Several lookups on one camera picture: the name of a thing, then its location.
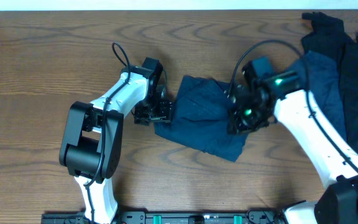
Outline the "navy blue shorts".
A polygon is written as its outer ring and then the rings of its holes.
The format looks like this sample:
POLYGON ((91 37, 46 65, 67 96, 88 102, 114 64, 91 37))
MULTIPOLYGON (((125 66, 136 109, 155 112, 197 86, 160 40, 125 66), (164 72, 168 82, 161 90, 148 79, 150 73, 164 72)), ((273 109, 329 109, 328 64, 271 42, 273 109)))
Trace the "navy blue shorts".
POLYGON ((235 162, 246 134, 229 134, 228 111, 233 103, 224 92, 229 84, 184 76, 175 100, 171 123, 155 123, 155 134, 169 141, 235 162))

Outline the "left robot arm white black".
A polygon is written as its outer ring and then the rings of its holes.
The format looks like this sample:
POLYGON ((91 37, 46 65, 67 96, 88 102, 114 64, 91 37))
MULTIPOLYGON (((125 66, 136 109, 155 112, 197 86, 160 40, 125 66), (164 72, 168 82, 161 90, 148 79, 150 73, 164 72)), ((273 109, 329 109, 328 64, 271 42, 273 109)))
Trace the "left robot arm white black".
POLYGON ((111 177, 121 156, 124 118, 130 114, 145 126, 172 121, 173 105, 158 82, 165 73, 161 64, 131 65, 98 99, 71 105, 59 162, 80 185, 90 223, 111 223, 117 212, 111 177))

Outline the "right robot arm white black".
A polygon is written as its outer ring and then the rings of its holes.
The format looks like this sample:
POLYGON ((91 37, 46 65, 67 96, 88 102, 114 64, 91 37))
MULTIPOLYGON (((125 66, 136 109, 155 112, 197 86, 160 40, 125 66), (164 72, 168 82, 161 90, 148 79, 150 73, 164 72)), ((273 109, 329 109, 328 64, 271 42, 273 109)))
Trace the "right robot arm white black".
POLYGON ((343 140, 296 72, 268 76, 244 70, 246 85, 231 82, 229 132, 256 132, 270 117, 298 141, 316 169, 324 193, 317 202, 283 208, 275 223, 358 223, 358 154, 343 140))

